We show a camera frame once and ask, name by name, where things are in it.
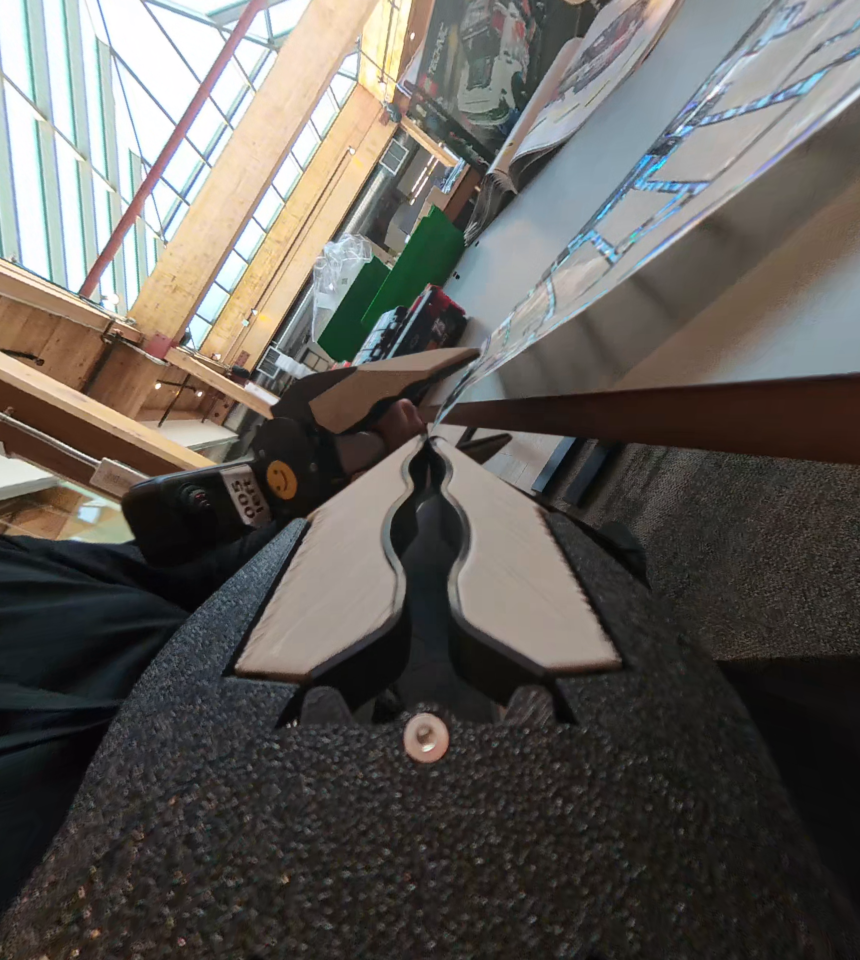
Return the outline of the instruction booklet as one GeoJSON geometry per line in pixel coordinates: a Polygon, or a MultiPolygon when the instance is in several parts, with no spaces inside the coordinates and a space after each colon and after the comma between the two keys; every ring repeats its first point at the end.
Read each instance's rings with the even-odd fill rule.
{"type": "Polygon", "coordinates": [[[471,246],[518,195],[540,162],[560,149],[652,52],[679,1],[615,1],[581,38],[568,40],[532,93],[480,183],[464,232],[471,246]]]}

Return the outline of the green plastic bin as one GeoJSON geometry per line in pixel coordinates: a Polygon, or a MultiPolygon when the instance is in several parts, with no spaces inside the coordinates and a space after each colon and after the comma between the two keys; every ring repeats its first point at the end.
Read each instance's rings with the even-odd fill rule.
{"type": "Polygon", "coordinates": [[[388,265],[382,259],[374,257],[359,273],[336,310],[318,308],[314,300],[314,340],[323,344],[327,336],[332,339],[337,337],[345,323],[359,321],[389,274],[388,265]]]}
{"type": "Polygon", "coordinates": [[[443,286],[463,251],[463,231],[441,209],[431,206],[364,312],[364,338],[389,310],[411,307],[428,284],[443,286]]]}

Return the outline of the holographic sticker sheet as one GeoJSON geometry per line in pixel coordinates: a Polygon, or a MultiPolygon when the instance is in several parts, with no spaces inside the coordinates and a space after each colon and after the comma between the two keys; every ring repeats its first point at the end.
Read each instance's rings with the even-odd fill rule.
{"type": "Polygon", "coordinates": [[[486,378],[667,251],[860,99],[860,2],[770,2],[449,390],[486,378]]]}

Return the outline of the person's left hand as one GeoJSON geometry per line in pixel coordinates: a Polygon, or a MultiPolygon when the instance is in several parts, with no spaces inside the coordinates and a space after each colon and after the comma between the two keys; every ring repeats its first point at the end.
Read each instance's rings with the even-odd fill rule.
{"type": "Polygon", "coordinates": [[[426,434],[427,426],[418,408],[409,399],[394,401],[376,421],[374,431],[391,452],[426,434]]]}

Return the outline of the blue white brick race car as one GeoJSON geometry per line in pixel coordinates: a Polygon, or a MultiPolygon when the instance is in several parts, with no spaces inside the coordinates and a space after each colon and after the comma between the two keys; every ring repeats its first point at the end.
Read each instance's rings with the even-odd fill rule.
{"type": "Polygon", "coordinates": [[[428,284],[412,306],[397,306],[377,318],[352,366],[447,349],[468,325],[465,311],[441,287],[428,284]]]}

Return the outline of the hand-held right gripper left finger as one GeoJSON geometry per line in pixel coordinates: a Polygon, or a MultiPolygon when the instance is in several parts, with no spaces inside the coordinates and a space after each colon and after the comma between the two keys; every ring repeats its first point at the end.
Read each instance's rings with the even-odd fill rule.
{"type": "Polygon", "coordinates": [[[339,690],[350,707],[401,674],[407,577],[393,528],[410,533],[411,439],[318,508],[233,666],[235,677],[339,690]]]}

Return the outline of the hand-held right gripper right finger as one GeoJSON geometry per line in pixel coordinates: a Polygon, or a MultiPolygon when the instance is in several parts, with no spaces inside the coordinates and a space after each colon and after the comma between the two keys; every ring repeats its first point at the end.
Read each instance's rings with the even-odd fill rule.
{"type": "Polygon", "coordinates": [[[621,656],[554,536],[548,512],[442,438],[430,439],[458,675],[496,703],[521,687],[618,671],[621,656]]]}

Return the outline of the black toy car box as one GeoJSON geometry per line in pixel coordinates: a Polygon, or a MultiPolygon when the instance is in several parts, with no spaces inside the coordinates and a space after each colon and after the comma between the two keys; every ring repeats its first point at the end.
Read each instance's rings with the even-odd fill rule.
{"type": "Polygon", "coordinates": [[[404,116],[484,174],[561,50],[605,2],[437,1],[402,80],[404,116]]]}

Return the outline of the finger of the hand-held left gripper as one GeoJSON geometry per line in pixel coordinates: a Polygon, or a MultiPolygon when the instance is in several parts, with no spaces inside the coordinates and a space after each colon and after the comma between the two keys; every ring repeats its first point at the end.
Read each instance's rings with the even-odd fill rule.
{"type": "Polygon", "coordinates": [[[388,444],[374,431],[339,436],[339,461],[343,474],[355,478],[370,470],[388,455],[388,444]]]}
{"type": "Polygon", "coordinates": [[[342,366],[311,377],[318,391],[309,399],[314,424],[340,435],[364,424],[374,411],[458,372],[480,356],[474,347],[449,347],[342,366]]]}

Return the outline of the clear plastic bag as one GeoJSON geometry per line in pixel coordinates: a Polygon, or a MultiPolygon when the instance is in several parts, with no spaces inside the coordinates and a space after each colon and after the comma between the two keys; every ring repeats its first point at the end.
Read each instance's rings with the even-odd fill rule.
{"type": "Polygon", "coordinates": [[[345,234],[328,242],[314,265],[315,306],[336,310],[359,273],[372,259],[373,248],[362,235],[345,234]]]}

